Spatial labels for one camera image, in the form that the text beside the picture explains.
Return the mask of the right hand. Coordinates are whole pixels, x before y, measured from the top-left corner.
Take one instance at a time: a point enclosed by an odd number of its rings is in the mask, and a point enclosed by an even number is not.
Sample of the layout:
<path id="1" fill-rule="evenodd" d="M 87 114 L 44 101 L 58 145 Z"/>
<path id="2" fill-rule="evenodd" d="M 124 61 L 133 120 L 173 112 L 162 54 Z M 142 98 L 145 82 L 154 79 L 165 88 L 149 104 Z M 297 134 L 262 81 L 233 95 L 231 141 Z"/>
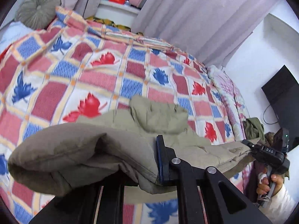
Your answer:
<path id="1" fill-rule="evenodd" d="M 276 184 L 275 189 L 273 191 L 272 196 L 275 196 L 282 188 L 284 181 L 282 176 L 280 175 L 271 175 L 271 180 Z M 269 180 L 267 177 L 263 178 L 261 183 L 258 184 L 258 188 L 256 190 L 258 195 L 265 195 L 270 191 Z"/>

